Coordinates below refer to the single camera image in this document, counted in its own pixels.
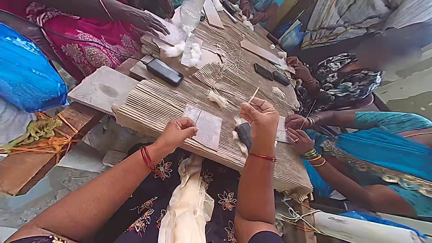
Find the woman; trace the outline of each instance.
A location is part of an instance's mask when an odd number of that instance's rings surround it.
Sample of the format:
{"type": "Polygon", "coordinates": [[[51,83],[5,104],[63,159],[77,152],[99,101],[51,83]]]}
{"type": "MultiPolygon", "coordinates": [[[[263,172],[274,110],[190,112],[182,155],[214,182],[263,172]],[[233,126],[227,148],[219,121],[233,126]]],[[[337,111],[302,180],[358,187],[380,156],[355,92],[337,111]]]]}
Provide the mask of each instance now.
{"type": "Polygon", "coordinates": [[[240,9],[247,18],[251,14],[254,15],[251,19],[253,25],[258,23],[264,25],[267,20],[276,15],[282,2],[283,0],[240,0],[240,9]]]}
{"type": "Polygon", "coordinates": [[[126,0],[0,0],[0,9],[66,37],[97,42],[116,52],[45,31],[63,68],[80,82],[97,68],[116,68],[137,52],[135,41],[139,35],[135,28],[155,35],[169,34],[161,22],[126,3],[126,0]]]}
{"type": "MultiPolygon", "coordinates": [[[[241,105],[240,116],[251,124],[253,138],[240,181],[236,171],[215,162],[213,165],[203,163],[201,175],[208,182],[207,192],[215,202],[218,201],[206,225],[206,241],[252,243],[266,239],[267,242],[282,243],[273,225],[274,141],[279,114],[269,102],[254,98],[252,105],[241,105]],[[210,172],[213,166],[220,168],[214,171],[215,174],[210,172]]],[[[96,236],[101,228],[106,230],[99,235],[110,233],[109,230],[119,231],[118,234],[124,232],[117,239],[118,243],[156,242],[158,222],[164,217],[172,191],[180,184],[179,181],[170,181],[176,176],[172,164],[176,165],[187,156],[184,150],[176,148],[197,132],[195,123],[189,118],[170,121],[157,141],[145,147],[148,151],[146,158],[151,158],[154,163],[160,161],[157,164],[164,168],[163,172],[159,169],[155,176],[148,176],[151,166],[146,164],[148,160],[143,159],[138,150],[47,208],[6,242],[60,243],[94,239],[106,242],[96,236]]]]}
{"type": "Polygon", "coordinates": [[[338,191],[371,211],[432,219],[432,122],[399,112],[326,111],[286,117],[288,135],[303,160],[315,193],[338,191]],[[301,127],[359,129],[327,137],[301,127]]]}
{"type": "Polygon", "coordinates": [[[327,58],[313,72],[297,57],[288,57],[287,64],[295,69],[293,78],[302,80],[295,88],[301,104],[299,114],[307,116],[310,111],[314,114],[352,106],[380,85],[382,71],[418,55],[418,49],[404,40],[379,36],[363,42],[355,54],[327,58]]]}

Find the blue saree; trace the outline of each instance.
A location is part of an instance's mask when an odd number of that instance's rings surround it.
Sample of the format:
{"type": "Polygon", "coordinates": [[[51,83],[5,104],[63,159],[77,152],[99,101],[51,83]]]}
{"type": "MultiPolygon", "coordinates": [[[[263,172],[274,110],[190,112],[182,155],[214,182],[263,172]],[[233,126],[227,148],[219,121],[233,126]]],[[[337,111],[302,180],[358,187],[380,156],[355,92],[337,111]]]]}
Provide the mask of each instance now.
{"type": "MultiPolygon", "coordinates": [[[[346,162],[360,185],[387,185],[406,199],[419,216],[432,216],[432,149],[397,134],[431,128],[432,122],[416,114],[356,112],[355,126],[361,130],[337,137],[312,130],[306,133],[315,140],[319,153],[328,152],[346,162]]],[[[328,197],[333,189],[303,162],[314,191],[328,197]]]]}

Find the blue plastic bag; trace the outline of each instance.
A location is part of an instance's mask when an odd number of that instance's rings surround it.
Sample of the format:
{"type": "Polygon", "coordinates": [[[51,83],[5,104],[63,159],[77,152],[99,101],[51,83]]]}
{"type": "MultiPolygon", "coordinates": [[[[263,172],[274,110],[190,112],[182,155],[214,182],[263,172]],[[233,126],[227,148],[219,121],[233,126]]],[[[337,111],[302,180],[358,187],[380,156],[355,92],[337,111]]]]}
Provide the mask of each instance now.
{"type": "Polygon", "coordinates": [[[375,217],[375,216],[372,216],[372,215],[369,215],[369,214],[360,213],[360,212],[357,212],[357,211],[349,211],[349,212],[346,212],[346,213],[342,213],[340,215],[345,216],[345,217],[360,219],[360,220],[364,220],[364,221],[374,222],[374,223],[378,223],[378,224],[385,224],[385,225],[395,226],[395,227],[399,227],[399,228],[404,228],[404,229],[407,229],[407,230],[412,230],[412,231],[416,232],[419,237],[427,239],[427,236],[423,232],[418,231],[416,229],[413,229],[413,228],[411,228],[409,226],[406,226],[406,225],[403,225],[403,224],[398,224],[398,223],[393,222],[393,221],[388,220],[388,219],[383,219],[383,218],[380,218],[380,217],[375,217]]]}
{"type": "Polygon", "coordinates": [[[280,40],[280,47],[282,48],[282,50],[289,51],[296,45],[300,44],[300,42],[302,42],[306,33],[300,31],[301,27],[302,24],[300,23],[282,37],[282,39],[280,40]]]}
{"type": "Polygon", "coordinates": [[[0,96],[27,112],[67,104],[67,87],[42,51],[0,23],[0,96]]]}

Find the white cloth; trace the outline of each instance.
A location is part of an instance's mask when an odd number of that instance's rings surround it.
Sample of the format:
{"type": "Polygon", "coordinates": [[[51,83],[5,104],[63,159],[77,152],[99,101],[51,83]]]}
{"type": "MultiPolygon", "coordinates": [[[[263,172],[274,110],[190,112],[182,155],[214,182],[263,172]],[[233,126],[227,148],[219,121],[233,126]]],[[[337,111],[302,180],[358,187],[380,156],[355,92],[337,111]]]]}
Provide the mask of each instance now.
{"type": "Polygon", "coordinates": [[[33,113],[22,111],[0,97],[0,145],[23,135],[32,120],[36,120],[33,113]]]}
{"type": "Polygon", "coordinates": [[[203,158],[193,154],[178,167],[180,185],[172,193],[161,221],[159,243],[206,243],[205,226],[212,217],[214,200],[200,177],[203,158]]]}

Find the black cable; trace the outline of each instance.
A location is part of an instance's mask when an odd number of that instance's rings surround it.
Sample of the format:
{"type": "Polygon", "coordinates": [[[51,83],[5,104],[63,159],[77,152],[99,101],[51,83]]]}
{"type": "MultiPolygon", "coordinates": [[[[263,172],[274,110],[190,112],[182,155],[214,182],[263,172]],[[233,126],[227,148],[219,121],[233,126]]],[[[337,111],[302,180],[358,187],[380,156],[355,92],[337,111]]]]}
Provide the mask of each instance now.
{"type": "Polygon", "coordinates": [[[105,48],[105,49],[107,49],[107,50],[109,50],[109,51],[111,51],[111,52],[113,52],[113,53],[115,53],[115,54],[117,54],[117,55],[120,55],[120,56],[122,56],[122,57],[126,57],[126,58],[131,58],[131,59],[134,59],[134,60],[137,60],[137,61],[142,62],[144,65],[147,65],[147,62],[144,62],[143,60],[140,60],[140,59],[138,59],[138,58],[129,57],[129,56],[123,55],[123,54],[121,54],[121,53],[118,53],[118,52],[116,52],[116,51],[113,51],[113,50],[111,50],[110,48],[106,47],[105,45],[102,45],[101,43],[94,42],[94,41],[85,41],[85,40],[80,40],[80,39],[74,39],[74,38],[71,38],[71,37],[67,37],[67,36],[64,36],[64,35],[62,35],[62,34],[59,34],[59,33],[55,32],[55,31],[52,31],[52,30],[50,30],[50,29],[48,29],[48,28],[45,28],[45,27],[43,27],[43,26],[40,26],[40,25],[38,25],[38,24],[36,24],[36,23],[33,23],[32,21],[29,21],[29,20],[27,20],[27,19],[24,19],[24,18],[22,18],[22,17],[20,17],[20,16],[18,16],[18,15],[15,15],[15,14],[13,14],[13,13],[10,13],[10,12],[8,12],[8,11],[6,11],[6,10],[0,9],[0,11],[3,12],[3,13],[6,13],[6,14],[8,14],[8,15],[11,15],[11,16],[13,16],[13,17],[15,17],[15,18],[18,18],[18,19],[20,19],[20,20],[24,20],[24,21],[30,23],[31,25],[36,26],[36,27],[38,27],[38,28],[40,28],[40,29],[43,29],[43,30],[45,30],[45,31],[48,31],[48,32],[50,32],[50,33],[52,33],[52,34],[54,34],[54,35],[57,35],[57,36],[60,36],[60,37],[63,37],[63,38],[66,38],[66,39],[69,39],[69,40],[72,40],[72,41],[76,41],[76,42],[93,43],[93,44],[99,45],[99,46],[101,46],[101,47],[103,47],[103,48],[105,48]]]}

